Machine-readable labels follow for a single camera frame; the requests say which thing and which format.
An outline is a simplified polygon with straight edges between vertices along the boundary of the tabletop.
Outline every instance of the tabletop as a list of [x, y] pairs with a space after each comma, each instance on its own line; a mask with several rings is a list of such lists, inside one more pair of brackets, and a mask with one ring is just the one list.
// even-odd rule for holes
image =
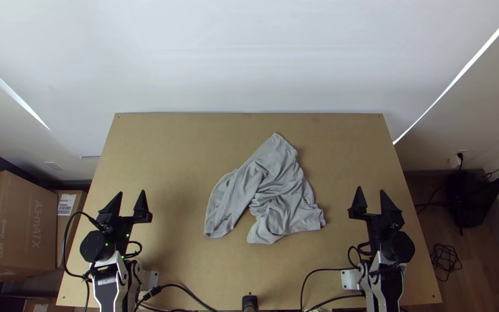
[[[205, 237], [213, 186], [274, 132], [296, 148], [326, 226], [285, 236], [272, 245], [248, 244], [246, 236], [255, 217], [246, 211], [226, 236]], [[400, 303], [441, 302], [419, 220], [381, 114], [116, 114], [84, 211], [95, 218], [122, 191], [121, 215], [130, 216], [145, 190], [153, 221], [136, 224], [131, 239], [143, 245], [136, 259], [146, 270], [161, 273], [160, 284], [183, 284], [218, 310], [240, 310], [241, 297], [250, 292], [258, 296], [260, 309], [299, 309], [307, 273], [348, 267], [349, 246], [368, 240], [365, 222], [348, 218], [359, 185], [370, 213], [380, 213], [379, 191], [386, 191], [403, 211], [403, 231], [415, 243]], [[91, 230], [89, 221], [81, 218], [68, 259], [73, 273], [88, 268], [78, 250]], [[96, 307], [90, 294], [89, 306]], [[339, 272], [319, 272], [307, 281], [304, 307], [345, 294], [354, 292], [343, 290]], [[57, 304], [84, 306], [85, 296], [81, 280], [65, 275]], [[203, 309], [175, 288], [164, 289], [147, 304]], [[364, 306], [363, 298], [350, 298], [325, 307]]]

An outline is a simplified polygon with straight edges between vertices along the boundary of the cardboard box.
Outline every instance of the cardboard box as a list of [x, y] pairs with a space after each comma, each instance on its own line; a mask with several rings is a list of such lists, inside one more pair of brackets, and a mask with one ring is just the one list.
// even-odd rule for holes
[[[83, 191], [57, 191], [59, 199], [59, 206], [57, 207], [57, 267], [62, 268], [62, 255], [63, 255], [63, 237], [65, 236], [66, 223], [69, 221], [70, 216], [84, 209], [86, 202], [86, 194]], [[66, 237], [65, 256], [68, 258], [70, 248], [72, 247], [72, 240], [76, 233], [76, 227], [81, 217], [75, 217], [70, 223], [69, 233]]]
[[55, 269], [57, 194], [0, 172], [0, 281]]
[[57, 306], [55, 301], [56, 299], [26, 299], [23, 312], [74, 312], [74, 307]]

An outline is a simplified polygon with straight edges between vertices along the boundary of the metal bracket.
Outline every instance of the metal bracket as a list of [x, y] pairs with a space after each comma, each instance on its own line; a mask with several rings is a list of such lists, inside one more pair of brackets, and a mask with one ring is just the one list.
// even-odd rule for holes
[[342, 278], [342, 287], [344, 290], [362, 290], [361, 279], [363, 278], [363, 265], [360, 263], [358, 269], [349, 269], [340, 271], [340, 277]]

